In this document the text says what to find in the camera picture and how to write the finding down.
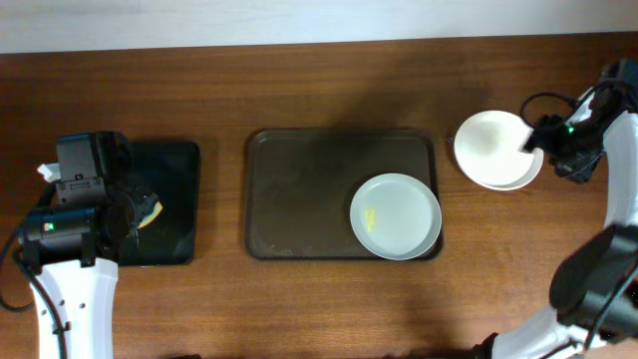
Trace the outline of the green and yellow sponge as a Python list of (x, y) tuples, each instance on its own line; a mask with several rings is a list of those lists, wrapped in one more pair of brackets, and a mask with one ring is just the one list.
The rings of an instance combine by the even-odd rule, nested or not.
[(138, 229), (141, 229), (153, 222), (160, 215), (162, 210), (162, 204), (157, 201), (153, 207), (153, 210), (149, 214), (145, 215), (142, 221), (139, 223)]

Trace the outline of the white plate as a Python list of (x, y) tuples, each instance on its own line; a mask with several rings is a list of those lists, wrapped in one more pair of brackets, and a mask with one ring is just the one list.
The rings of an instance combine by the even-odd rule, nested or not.
[(459, 163), (470, 162), (474, 157), (487, 161), (515, 156), (517, 153), (531, 154), (522, 150), (530, 132), (531, 128), (512, 113), (477, 113), (464, 121), (455, 135), (454, 155), (458, 166)]
[(530, 184), (539, 174), (542, 164), (542, 151), (534, 150), (531, 154), (517, 153), (515, 156), (487, 161), (474, 157), (470, 162), (459, 163), (459, 166), (478, 185), (492, 190), (509, 191)]

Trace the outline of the pale blue plate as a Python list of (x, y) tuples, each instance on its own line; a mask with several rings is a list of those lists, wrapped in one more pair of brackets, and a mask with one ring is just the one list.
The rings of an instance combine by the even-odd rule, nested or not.
[(382, 174), (354, 193), (349, 218), (358, 241), (389, 260), (410, 260), (435, 247), (443, 227), (441, 206), (424, 183), (403, 174)]

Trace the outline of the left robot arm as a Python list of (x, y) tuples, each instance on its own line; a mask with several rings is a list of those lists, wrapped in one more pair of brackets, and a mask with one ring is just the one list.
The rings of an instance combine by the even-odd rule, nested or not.
[(117, 132), (60, 137), (57, 161), (42, 164), (48, 188), (19, 228), (13, 257), (39, 311), (43, 358), (111, 358), (112, 316), (122, 247), (162, 210), (133, 171)]

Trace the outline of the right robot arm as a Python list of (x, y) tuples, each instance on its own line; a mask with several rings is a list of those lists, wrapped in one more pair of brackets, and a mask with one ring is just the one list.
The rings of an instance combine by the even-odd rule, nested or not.
[(542, 150), (555, 173), (589, 181), (608, 163), (601, 232), (557, 268), (549, 304), (520, 326), (493, 333), (471, 358), (581, 358), (591, 349), (637, 337), (637, 62), (603, 68), (598, 83), (568, 102), (571, 114), (544, 116), (523, 142)]

